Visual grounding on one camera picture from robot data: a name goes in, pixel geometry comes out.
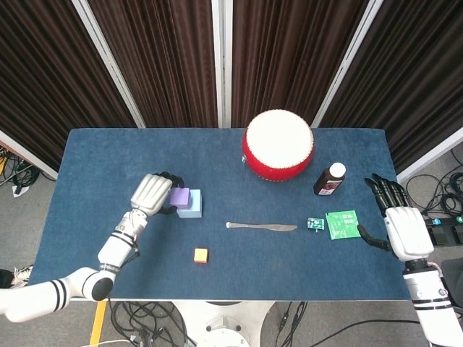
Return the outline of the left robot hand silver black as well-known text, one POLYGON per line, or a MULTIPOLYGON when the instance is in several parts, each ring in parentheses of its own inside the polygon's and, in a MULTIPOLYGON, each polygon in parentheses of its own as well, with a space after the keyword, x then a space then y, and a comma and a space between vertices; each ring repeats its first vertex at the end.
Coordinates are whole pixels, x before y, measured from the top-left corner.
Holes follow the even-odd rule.
POLYGON ((175 213, 176 206, 163 206, 172 187, 184 188, 183 179, 167 171, 146 174, 131 197, 131 206, 143 211, 148 217, 158 213, 175 213))

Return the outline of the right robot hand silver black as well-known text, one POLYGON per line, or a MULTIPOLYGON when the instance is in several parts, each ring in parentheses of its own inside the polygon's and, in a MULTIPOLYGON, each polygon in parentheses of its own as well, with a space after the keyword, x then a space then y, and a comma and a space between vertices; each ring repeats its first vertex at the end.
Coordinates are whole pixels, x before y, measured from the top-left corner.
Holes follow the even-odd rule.
POLYGON ((404 263, 427 259, 434 246, 422 214, 412 206, 405 188, 376 173, 364 181, 373 193, 388 238, 376 239, 358 225, 361 238, 372 247, 393 252, 404 263))

